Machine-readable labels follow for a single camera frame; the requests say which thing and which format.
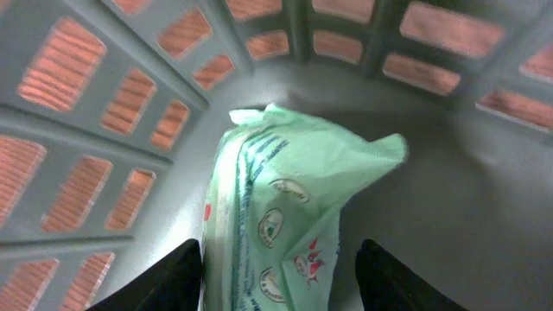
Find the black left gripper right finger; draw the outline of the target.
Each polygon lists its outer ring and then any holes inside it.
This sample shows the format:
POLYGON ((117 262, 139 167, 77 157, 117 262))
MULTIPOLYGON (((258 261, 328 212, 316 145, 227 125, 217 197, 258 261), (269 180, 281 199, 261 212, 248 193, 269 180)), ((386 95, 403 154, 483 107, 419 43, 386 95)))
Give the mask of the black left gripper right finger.
POLYGON ((355 275, 366 311, 467 311, 372 239, 357 252, 355 275))

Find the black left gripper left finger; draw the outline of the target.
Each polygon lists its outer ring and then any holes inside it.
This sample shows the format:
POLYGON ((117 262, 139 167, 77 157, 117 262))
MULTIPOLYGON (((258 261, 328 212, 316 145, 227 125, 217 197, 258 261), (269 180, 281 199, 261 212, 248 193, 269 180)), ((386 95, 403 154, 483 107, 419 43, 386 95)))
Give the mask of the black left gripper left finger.
POLYGON ((197 311, 203 266, 200 242, 190 238, 92 311, 197 311))

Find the mint green wipes pack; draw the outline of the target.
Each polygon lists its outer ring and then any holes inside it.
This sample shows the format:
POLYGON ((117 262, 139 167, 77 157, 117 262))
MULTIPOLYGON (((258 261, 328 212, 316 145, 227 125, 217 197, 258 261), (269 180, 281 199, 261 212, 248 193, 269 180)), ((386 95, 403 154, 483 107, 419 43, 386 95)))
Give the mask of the mint green wipes pack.
POLYGON ((273 104, 230 118, 207 189, 202 307, 327 309, 341 210, 406 160, 407 142, 273 104))

